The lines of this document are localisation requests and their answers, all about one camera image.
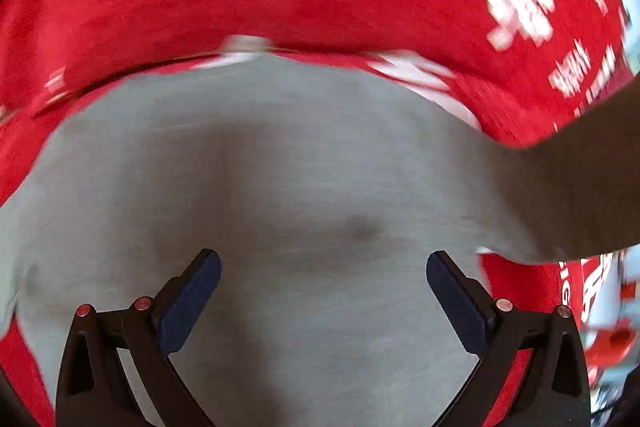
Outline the red object on floor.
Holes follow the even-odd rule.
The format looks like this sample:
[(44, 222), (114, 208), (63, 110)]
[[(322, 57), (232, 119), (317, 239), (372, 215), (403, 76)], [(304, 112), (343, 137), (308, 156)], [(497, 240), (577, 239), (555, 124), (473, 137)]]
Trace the red object on floor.
[(585, 347), (585, 358), (588, 369), (601, 369), (619, 365), (634, 347), (638, 337), (637, 329), (628, 322), (605, 329), (590, 329), (593, 335), (588, 347)]

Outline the red folded quilt, white characters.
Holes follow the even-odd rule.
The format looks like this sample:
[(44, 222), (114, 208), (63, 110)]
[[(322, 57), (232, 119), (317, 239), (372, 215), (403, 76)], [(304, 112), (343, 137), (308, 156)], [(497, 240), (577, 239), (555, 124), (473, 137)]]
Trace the red folded quilt, white characters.
[(500, 141), (528, 144), (626, 77), (622, 0), (1, 0), (1, 107), (106, 77), (258, 46), (438, 92)]

